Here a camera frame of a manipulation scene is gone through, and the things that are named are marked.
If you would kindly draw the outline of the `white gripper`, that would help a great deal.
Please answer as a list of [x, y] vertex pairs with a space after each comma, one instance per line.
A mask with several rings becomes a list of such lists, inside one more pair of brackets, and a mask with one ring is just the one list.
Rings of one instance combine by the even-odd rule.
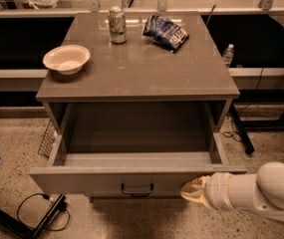
[[211, 176], [194, 178], [181, 187], [180, 196], [201, 207], [210, 208], [212, 205], [219, 211], [233, 211], [228, 192], [230, 178], [229, 172], [216, 172]]

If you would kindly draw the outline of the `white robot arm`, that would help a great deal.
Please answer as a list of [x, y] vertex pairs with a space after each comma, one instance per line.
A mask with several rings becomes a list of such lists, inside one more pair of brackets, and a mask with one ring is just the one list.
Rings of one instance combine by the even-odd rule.
[[247, 210], [284, 222], [284, 163], [265, 163], [256, 173], [200, 176], [185, 183], [180, 195], [209, 209]]

